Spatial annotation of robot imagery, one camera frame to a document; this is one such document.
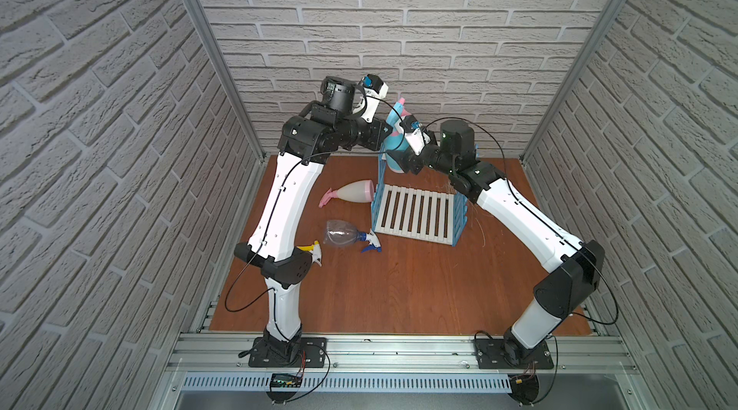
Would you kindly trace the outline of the teal spray bottle pink trim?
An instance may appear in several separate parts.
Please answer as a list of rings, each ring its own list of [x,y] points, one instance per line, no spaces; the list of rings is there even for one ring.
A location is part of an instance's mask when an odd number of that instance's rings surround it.
[[[390,113],[387,115],[386,122],[390,125],[393,131],[387,138],[384,139],[384,144],[382,144],[382,150],[384,151],[384,160],[386,160],[387,167],[393,173],[399,173],[399,175],[401,175],[401,173],[404,173],[404,170],[401,168],[398,161],[389,153],[399,152],[399,154],[402,154],[405,150],[409,148],[409,144],[407,143],[404,135],[398,131],[399,121],[409,115],[409,111],[405,109],[405,103],[406,100],[404,98],[400,98],[399,100],[397,100],[397,102],[394,103],[394,106],[390,110]]]

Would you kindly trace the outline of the clear spray bottle blue nozzle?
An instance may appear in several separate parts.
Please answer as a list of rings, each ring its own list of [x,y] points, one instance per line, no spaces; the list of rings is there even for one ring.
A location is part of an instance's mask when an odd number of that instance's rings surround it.
[[[323,243],[337,248],[352,246],[357,242],[363,242],[366,246],[362,252],[382,252],[382,244],[378,236],[372,231],[360,231],[352,223],[342,220],[328,220],[324,232]]]

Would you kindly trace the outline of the yellow spray bottle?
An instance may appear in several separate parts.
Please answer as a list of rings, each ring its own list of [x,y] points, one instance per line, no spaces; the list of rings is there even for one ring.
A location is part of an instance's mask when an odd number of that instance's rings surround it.
[[[302,260],[306,268],[311,267],[312,264],[322,266],[322,250],[318,241],[314,241],[311,245],[298,246],[297,248],[300,250],[301,255],[303,255]],[[307,260],[307,254],[311,256],[311,263]]]

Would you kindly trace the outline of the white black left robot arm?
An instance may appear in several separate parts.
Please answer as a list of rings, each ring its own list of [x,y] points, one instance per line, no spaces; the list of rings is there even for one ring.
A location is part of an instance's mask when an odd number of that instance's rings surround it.
[[[355,146],[378,152],[391,127],[374,115],[388,87],[378,75],[360,81],[325,77],[321,100],[288,119],[278,142],[276,172],[252,236],[234,249],[236,258],[259,268],[267,284],[269,321],[263,338],[281,354],[293,352],[302,336],[300,284],[312,255],[295,244],[312,187],[332,153]]]

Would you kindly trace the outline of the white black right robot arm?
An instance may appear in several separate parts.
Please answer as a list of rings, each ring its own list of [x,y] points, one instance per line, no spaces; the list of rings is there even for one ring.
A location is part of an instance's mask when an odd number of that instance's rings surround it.
[[[409,145],[397,158],[404,172],[427,167],[447,175],[457,192],[512,231],[548,273],[504,335],[505,359],[512,365],[523,363],[598,288],[603,247],[554,223],[517,192],[504,172],[478,159],[475,131],[465,121],[444,121],[439,140],[411,115],[397,123],[397,131]]]

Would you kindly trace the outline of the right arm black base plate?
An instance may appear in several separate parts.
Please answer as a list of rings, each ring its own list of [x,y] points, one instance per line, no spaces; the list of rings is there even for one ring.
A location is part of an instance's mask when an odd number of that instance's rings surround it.
[[[482,336],[473,340],[475,356],[481,370],[549,371],[555,369],[548,345],[541,342],[535,348],[521,347],[513,338]]]

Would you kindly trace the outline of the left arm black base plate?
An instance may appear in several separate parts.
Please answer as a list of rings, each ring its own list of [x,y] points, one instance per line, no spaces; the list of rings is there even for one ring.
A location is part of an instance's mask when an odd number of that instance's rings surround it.
[[[276,337],[258,337],[250,350],[250,368],[297,368],[322,369],[326,364],[328,339],[326,337],[301,337],[284,342]]]

